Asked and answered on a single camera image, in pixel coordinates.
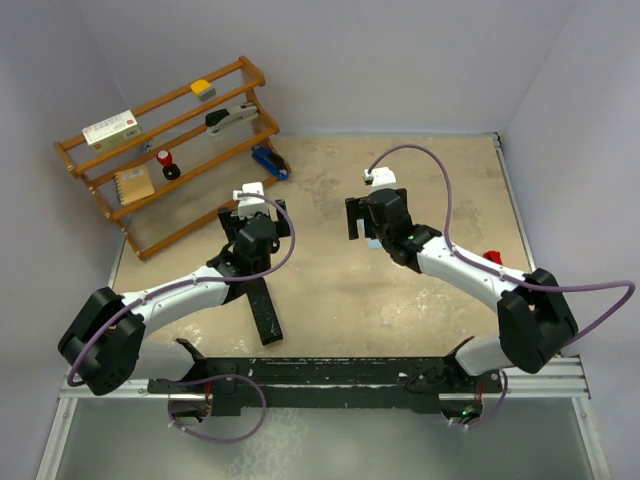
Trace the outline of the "black glasses case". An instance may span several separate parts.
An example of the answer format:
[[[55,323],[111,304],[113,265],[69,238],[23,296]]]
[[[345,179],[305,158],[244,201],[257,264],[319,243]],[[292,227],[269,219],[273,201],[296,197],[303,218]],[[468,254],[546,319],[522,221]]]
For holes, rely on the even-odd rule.
[[[264,278],[246,284],[246,295],[263,346],[283,339],[283,332]]]

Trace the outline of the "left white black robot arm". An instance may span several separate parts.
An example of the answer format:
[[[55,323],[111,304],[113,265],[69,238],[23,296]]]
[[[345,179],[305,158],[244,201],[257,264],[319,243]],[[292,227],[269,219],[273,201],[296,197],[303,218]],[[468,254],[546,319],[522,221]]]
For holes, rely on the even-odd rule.
[[[144,339],[185,316],[247,298],[263,345],[282,340],[283,331],[266,286],[276,271],[271,257],[295,229],[284,200],[255,195],[258,212],[246,218],[238,209],[219,213],[227,242],[192,273],[160,286],[118,294],[94,291],[58,343],[68,362],[67,383],[87,386],[96,396],[132,378]]]

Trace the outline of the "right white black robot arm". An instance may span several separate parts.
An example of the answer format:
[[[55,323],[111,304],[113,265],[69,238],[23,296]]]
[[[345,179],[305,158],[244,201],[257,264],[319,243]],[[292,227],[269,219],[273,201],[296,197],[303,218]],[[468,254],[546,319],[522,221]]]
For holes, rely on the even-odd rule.
[[[576,336],[577,323],[564,296],[538,289],[557,285],[550,272],[504,269],[462,249],[476,263],[467,264],[454,255],[458,248],[449,246],[443,233],[413,222],[404,189],[348,198],[345,207],[351,240],[359,237],[362,223],[366,238],[378,240],[394,263],[449,283],[497,315],[497,335],[472,338],[452,352],[454,360],[444,369],[452,389],[467,391],[481,374],[501,368],[535,374]]]

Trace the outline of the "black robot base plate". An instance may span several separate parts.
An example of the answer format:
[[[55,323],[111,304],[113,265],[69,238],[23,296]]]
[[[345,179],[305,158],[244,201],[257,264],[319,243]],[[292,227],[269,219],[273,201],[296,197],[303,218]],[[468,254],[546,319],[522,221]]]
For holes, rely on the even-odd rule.
[[[465,373],[445,357],[204,357],[184,344],[195,365],[175,383],[155,379],[152,394],[172,400],[205,396],[212,416],[238,416],[244,408],[403,409],[439,413],[444,397],[454,398],[453,411],[463,402],[480,402],[484,393],[499,393],[497,370],[478,376]]]

